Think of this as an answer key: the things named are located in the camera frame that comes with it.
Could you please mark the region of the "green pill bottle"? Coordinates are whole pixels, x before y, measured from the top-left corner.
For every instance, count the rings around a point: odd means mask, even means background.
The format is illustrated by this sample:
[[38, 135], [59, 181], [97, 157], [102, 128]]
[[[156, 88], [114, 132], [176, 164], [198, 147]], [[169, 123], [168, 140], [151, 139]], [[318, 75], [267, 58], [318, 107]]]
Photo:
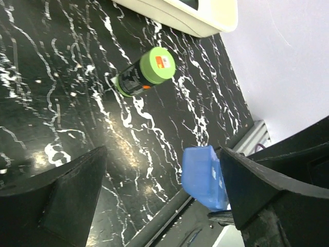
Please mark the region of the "green pill bottle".
[[115, 86], [122, 95], [134, 97], [168, 81], [175, 72], [176, 64], [171, 53], [163, 47], [154, 47], [119, 73]]

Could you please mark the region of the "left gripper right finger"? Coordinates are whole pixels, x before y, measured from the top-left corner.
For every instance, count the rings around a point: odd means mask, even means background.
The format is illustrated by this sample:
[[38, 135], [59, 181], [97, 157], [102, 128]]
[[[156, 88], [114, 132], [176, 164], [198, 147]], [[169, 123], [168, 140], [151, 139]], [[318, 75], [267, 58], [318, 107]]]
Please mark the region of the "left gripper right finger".
[[263, 166], [231, 149], [220, 164], [245, 246], [328, 246], [328, 188]]

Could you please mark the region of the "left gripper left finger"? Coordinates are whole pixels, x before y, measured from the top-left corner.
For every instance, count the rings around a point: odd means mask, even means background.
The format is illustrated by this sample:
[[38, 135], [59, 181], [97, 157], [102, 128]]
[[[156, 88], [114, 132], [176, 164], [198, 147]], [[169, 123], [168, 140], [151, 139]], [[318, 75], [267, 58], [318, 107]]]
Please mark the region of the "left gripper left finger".
[[1, 188], [1, 246], [85, 246], [106, 169], [98, 147]]

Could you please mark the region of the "blue pill organizer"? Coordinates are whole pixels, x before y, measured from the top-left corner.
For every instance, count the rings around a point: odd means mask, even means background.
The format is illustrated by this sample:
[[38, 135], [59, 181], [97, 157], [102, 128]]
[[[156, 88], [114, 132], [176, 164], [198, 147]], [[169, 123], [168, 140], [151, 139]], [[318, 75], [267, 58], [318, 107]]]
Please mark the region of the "blue pill organizer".
[[209, 210], [227, 209], [229, 201], [220, 160], [212, 146], [184, 150], [181, 183], [186, 193]]

